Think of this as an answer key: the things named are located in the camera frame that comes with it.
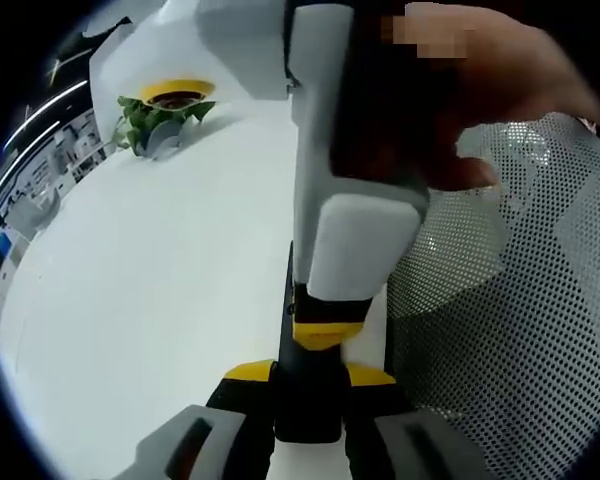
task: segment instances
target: white table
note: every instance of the white table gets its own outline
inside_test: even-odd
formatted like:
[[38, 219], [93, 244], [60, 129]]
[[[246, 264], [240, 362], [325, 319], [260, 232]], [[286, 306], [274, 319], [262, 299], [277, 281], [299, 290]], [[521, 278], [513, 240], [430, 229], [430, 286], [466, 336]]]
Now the white table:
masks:
[[[0, 360], [67, 478], [114, 476], [227, 370], [277, 355], [292, 238], [289, 105], [218, 107], [198, 136], [164, 161], [124, 151], [99, 165], [36, 236], [9, 290]], [[382, 301], [373, 310], [348, 355], [380, 366]], [[347, 465], [342, 443], [278, 444], [269, 478], [350, 478]]]

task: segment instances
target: ceiling light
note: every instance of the ceiling light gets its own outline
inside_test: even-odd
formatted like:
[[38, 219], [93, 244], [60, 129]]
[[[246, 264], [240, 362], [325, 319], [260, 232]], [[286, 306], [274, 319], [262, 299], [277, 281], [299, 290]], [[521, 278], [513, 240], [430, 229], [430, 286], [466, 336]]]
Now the ceiling light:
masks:
[[35, 147], [38, 143], [40, 143], [40, 141], [46, 137], [47, 135], [49, 135], [53, 130], [55, 130], [56, 128], [58, 128], [58, 125], [60, 125], [60, 122], [57, 121], [56, 123], [54, 123], [53, 125], [51, 125], [49, 128], [47, 128], [44, 132], [42, 132], [33, 142], [31, 142], [29, 144], [29, 146], [27, 148], [25, 148], [22, 153], [20, 155], [18, 155], [18, 158], [16, 158], [13, 163], [11, 164], [11, 166], [7, 169], [7, 171], [5, 172], [5, 174], [2, 176], [2, 178], [0, 178], [0, 189], [3, 187], [3, 185], [5, 184], [5, 182], [7, 181], [7, 177], [9, 177], [9, 175], [11, 175], [11, 172], [13, 172], [15, 170], [15, 168], [22, 162], [22, 160], [24, 159], [25, 155], [27, 153], [29, 153], [31, 151], [31, 149], [33, 147]]
[[11, 134], [11, 136], [9, 137], [9, 139], [7, 140], [7, 142], [4, 144], [4, 147], [2, 147], [2, 151], [6, 150], [6, 148], [13, 141], [13, 139], [16, 138], [16, 136], [18, 134], [20, 134], [20, 132], [22, 132], [25, 128], [27, 128], [27, 125], [29, 125], [33, 120], [35, 120], [43, 112], [45, 112], [46, 110], [48, 110], [53, 104], [55, 104], [58, 101], [60, 101], [61, 99], [63, 99], [64, 97], [66, 97], [67, 95], [69, 95], [71, 92], [74, 92], [77, 89], [79, 89], [80, 87], [85, 86], [87, 83], [88, 83], [88, 80], [83, 80], [80, 83], [76, 83], [74, 86], [67, 88], [64, 92], [56, 95], [51, 100], [49, 100], [47, 103], [45, 103], [44, 105], [42, 105], [38, 110], [36, 110], [35, 112], [33, 112], [31, 114], [31, 116], [29, 118], [27, 118], [22, 123], [22, 125], [20, 125], [16, 129], [16, 131]]

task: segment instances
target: yellow joint cover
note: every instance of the yellow joint cover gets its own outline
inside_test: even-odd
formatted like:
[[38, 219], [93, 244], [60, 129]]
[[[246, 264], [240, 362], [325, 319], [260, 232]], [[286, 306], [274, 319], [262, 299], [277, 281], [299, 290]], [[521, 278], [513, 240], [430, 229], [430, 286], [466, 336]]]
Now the yellow joint cover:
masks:
[[244, 380], [246, 382], [268, 382], [273, 360], [243, 363], [229, 370], [224, 378], [228, 380]]
[[352, 387], [369, 387], [372, 385], [392, 385], [396, 379], [378, 368], [367, 367], [359, 363], [347, 363], [349, 379]]
[[206, 82], [204, 80], [195, 80], [195, 79], [175, 79], [175, 80], [165, 80], [160, 83], [154, 83], [153, 85], [149, 85], [144, 87], [140, 91], [140, 100], [144, 103], [149, 102], [152, 98], [155, 98], [159, 95], [164, 95], [165, 93], [172, 92], [195, 92], [202, 95], [202, 98], [205, 98], [213, 93], [215, 90], [215, 85], [211, 82]]
[[293, 339], [307, 350], [326, 350], [351, 338], [362, 330], [364, 322], [296, 323]]

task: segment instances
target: potted plant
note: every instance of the potted plant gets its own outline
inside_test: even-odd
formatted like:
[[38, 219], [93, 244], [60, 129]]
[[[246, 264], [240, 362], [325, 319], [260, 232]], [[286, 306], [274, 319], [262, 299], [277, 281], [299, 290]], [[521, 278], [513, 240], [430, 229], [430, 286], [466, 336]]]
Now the potted plant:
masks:
[[179, 110], [167, 110], [135, 98], [118, 97], [122, 116], [112, 140], [118, 147], [131, 147], [136, 156], [155, 158], [165, 149], [177, 148], [184, 122], [189, 117], [202, 122], [215, 103], [199, 102]]

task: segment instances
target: human hand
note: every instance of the human hand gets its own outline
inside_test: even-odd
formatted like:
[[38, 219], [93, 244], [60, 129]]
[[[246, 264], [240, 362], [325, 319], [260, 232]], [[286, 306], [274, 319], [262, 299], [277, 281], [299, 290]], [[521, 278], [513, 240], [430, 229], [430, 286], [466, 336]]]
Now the human hand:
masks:
[[542, 30], [478, 7], [412, 3], [394, 17], [390, 39], [457, 73], [457, 85], [433, 115], [433, 136], [413, 161], [439, 190], [497, 183], [481, 159], [458, 158], [462, 132], [481, 123], [537, 120], [550, 112], [600, 124], [600, 103], [571, 61]]

